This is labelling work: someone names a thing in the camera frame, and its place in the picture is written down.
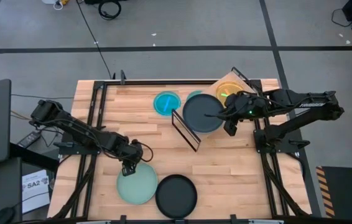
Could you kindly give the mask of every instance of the butcher block tabletop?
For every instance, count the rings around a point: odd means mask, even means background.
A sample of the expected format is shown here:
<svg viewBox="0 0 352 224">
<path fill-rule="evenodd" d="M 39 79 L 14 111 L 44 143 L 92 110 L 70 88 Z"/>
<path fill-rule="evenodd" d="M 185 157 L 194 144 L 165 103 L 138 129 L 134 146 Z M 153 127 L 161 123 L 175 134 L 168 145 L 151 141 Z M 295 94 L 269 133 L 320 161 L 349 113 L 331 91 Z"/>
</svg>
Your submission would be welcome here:
<svg viewBox="0 0 352 224">
<path fill-rule="evenodd" d="M 84 122 L 88 119 L 94 82 L 80 80 L 76 86 L 71 114 Z M 279 88 L 276 79 L 261 82 L 263 91 Z M 155 96 L 163 91 L 178 94 L 183 106 L 191 92 L 206 90 L 209 86 L 111 85 L 106 93 L 103 126 L 107 131 L 116 131 L 150 146 L 154 158 L 148 164 L 155 169 L 159 182 L 168 175 L 182 174 L 195 184 L 197 205 L 186 219 L 230 219 L 231 214 L 236 214 L 238 219 L 271 218 L 252 121 L 239 123 L 234 137 L 227 135 L 223 127 L 219 128 L 203 139 L 195 152 L 172 126 L 171 116 L 162 116 L 153 107 Z M 97 121 L 100 96 L 99 91 L 92 124 Z M 272 124 L 286 120 L 286 115 L 270 118 Z M 149 158 L 150 152 L 146 148 L 143 151 L 143 157 Z M 311 213 L 299 162 L 286 154 L 278 154 L 278 160 L 284 187 L 305 212 Z M 48 217 L 54 216 L 74 191 L 79 163 L 80 156 L 74 155 L 58 168 Z M 98 156 L 88 219 L 119 220 L 121 215 L 126 215 L 128 220 L 168 219 L 158 210 L 155 196 L 142 205 L 128 204 L 119 197 L 116 179 L 120 170 L 121 162 L 117 159 Z M 279 194 L 274 186 L 273 191 L 280 214 Z M 82 191 L 78 216 L 82 214 L 84 200 L 85 191 Z"/>
</svg>

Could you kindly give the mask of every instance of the concrete floor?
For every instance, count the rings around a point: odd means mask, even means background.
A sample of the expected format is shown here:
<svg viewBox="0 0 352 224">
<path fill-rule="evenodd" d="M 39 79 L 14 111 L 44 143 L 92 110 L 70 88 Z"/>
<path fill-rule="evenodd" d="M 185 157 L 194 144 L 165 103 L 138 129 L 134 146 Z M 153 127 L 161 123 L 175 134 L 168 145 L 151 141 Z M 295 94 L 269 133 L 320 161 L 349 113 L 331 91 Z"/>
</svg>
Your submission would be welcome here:
<svg viewBox="0 0 352 224">
<path fill-rule="evenodd" d="M 278 46 L 352 46 L 350 28 L 330 20 L 334 9 L 347 0 L 266 0 Z M 196 45 L 271 46 L 260 1 L 257 0 L 129 0 L 114 21 L 102 20 L 97 9 L 82 10 L 101 47 L 152 47 Z M 342 13 L 335 20 L 345 23 Z M 73 96 L 78 80 L 109 77 L 75 1 L 55 11 L 40 0 L 0 2 L 0 79 L 12 80 L 12 92 L 39 96 Z M 25 53 L 25 49 L 80 48 L 80 53 Z M 111 72 L 126 72 L 129 79 L 220 78 L 235 66 L 248 78 L 279 78 L 271 48 L 268 50 L 181 50 L 158 52 L 104 52 Z M 302 128 L 312 171 L 315 166 L 352 167 L 352 50 L 280 52 L 289 87 L 297 92 L 336 90 L 346 113 L 333 122 Z M 59 100 L 66 110 L 71 100 Z M 37 99 L 12 98 L 12 110 L 28 115 Z M 16 142 L 33 127 L 11 120 Z M 42 141 L 31 147 L 46 152 Z M 320 200 L 320 191 L 315 183 Z M 44 218 L 47 208 L 24 216 Z"/>
</svg>

